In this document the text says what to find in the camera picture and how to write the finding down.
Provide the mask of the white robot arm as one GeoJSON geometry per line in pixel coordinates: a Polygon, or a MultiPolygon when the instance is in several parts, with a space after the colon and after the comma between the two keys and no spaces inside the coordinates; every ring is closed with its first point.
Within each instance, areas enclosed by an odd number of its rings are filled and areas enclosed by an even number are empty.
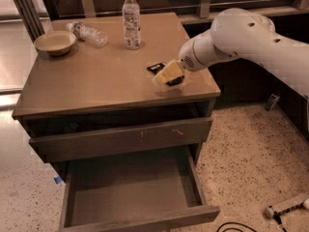
{"type": "Polygon", "coordinates": [[[269,18],[238,8],[219,13],[209,30],[188,40],[179,58],[154,76],[154,83],[163,85],[186,71],[199,72],[239,58],[263,67],[309,98],[309,44],[276,33],[269,18]]]}

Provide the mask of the white robot base leg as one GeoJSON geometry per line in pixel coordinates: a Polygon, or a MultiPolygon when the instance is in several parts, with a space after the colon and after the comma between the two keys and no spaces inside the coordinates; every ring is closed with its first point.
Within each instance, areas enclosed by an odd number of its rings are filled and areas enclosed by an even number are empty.
{"type": "Polygon", "coordinates": [[[266,207],[264,214],[267,218],[274,218],[275,216],[281,216],[298,208],[309,209],[309,191],[266,207]]]}

